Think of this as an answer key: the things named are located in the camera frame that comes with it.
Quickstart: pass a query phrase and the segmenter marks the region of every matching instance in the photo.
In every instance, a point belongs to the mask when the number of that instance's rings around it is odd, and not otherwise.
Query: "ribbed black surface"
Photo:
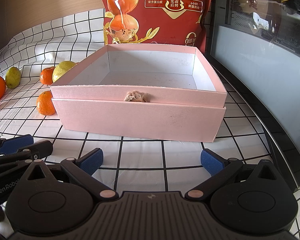
[[[14,234],[11,240],[39,237]],[[203,203],[183,199],[179,192],[125,192],[117,201],[101,203],[81,227],[46,240],[295,240],[288,232],[275,236],[244,236],[218,224]]]

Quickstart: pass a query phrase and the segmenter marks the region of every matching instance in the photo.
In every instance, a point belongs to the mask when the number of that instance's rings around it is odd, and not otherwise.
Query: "blue gripper pad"
[[[100,148],[95,148],[85,156],[75,161],[75,164],[89,175],[95,173],[96,170],[100,168],[102,163],[103,151]]]
[[[15,138],[4,140],[0,147],[0,153],[13,154],[18,151],[19,148],[33,144],[33,137],[30,134],[18,136]]]
[[[209,149],[202,150],[200,159],[202,167],[204,167],[211,176],[223,170],[225,168],[225,162],[227,161]]]

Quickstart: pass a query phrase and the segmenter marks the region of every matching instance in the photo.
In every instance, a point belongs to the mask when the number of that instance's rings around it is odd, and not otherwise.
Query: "blue textured pad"
[[[0,153],[13,154],[16,153],[19,148],[33,144],[33,137],[30,134],[22,135],[19,137],[7,139],[0,147]]]
[[[211,174],[211,176],[216,175],[219,171],[223,170],[225,167],[221,161],[211,156],[205,150],[202,150],[200,159],[201,159],[202,167],[204,167]]]
[[[77,160],[76,164],[80,169],[88,173],[89,175],[92,175],[93,173],[96,172],[97,169],[100,168],[100,166],[103,163],[103,151],[99,149],[89,157],[87,157],[84,160]]]

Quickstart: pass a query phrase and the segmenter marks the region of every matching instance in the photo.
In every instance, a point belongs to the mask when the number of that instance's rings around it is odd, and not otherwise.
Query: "triangular cutout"
[[[263,166],[258,178],[276,180],[275,175],[272,173],[271,169],[268,166]]]
[[[10,165],[4,165],[4,166],[0,166],[0,174],[5,172],[5,171],[8,171],[14,167],[17,167],[18,165],[17,164],[10,164]]]
[[[28,180],[34,180],[34,179],[44,179],[46,176],[44,175],[41,166],[37,165],[32,170],[31,174],[28,177]]]

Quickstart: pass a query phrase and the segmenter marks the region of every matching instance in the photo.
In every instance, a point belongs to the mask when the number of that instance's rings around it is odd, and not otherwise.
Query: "box lid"
[[[152,103],[223,107],[226,90],[196,47],[112,44],[97,50],[51,85],[54,98],[123,101],[147,93]]]

